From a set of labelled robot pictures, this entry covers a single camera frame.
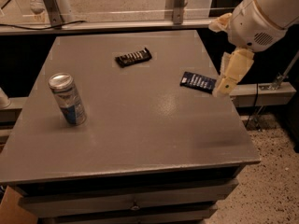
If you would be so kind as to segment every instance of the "drawer knob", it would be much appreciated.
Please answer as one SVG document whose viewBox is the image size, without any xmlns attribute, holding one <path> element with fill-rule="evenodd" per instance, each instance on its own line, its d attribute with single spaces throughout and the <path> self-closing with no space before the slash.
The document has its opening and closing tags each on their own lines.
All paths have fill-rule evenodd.
<svg viewBox="0 0 299 224">
<path fill-rule="evenodd" d="M 133 202 L 133 206 L 131 206 L 131 211 L 138 211 L 140 210 L 140 206 L 137 205 L 137 202 Z"/>
</svg>

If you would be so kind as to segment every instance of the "table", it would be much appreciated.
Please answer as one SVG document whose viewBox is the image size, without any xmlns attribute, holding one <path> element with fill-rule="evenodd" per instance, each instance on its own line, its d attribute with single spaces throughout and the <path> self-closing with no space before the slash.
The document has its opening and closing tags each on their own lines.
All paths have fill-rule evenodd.
<svg viewBox="0 0 299 224">
<path fill-rule="evenodd" d="M 114 60 L 144 47 L 146 63 Z M 0 183 L 46 223 L 210 217 L 260 158 L 230 99 L 180 87 L 185 71 L 217 76 L 196 31 L 57 37 L 0 155 Z M 59 72 L 77 84 L 82 125 L 50 92 Z"/>
</svg>

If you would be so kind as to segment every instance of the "can top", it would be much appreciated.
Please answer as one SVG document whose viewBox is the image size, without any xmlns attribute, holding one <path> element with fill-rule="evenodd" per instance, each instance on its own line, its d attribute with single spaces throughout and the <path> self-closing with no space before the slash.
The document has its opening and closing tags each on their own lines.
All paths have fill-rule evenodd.
<svg viewBox="0 0 299 224">
<path fill-rule="evenodd" d="M 65 89 L 72 84 L 73 78 L 67 73 L 58 73 L 49 79 L 49 86 L 52 89 Z"/>
</svg>

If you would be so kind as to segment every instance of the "tabletop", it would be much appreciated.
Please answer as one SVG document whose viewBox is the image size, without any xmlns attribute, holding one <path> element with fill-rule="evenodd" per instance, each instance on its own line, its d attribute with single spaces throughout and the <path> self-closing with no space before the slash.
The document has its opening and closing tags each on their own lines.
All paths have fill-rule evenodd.
<svg viewBox="0 0 299 224">
<path fill-rule="evenodd" d="M 144 47 L 150 61 L 115 62 Z M 181 87 L 185 71 L 217 77 L 196 31 L 57 37 L 0 154 L 0 183 L 258 162 L 230 98 Z M 79 126 L 67 124 L 50 91 L 60 72 L 74 78 L 85 106 Z"/>
</svg>

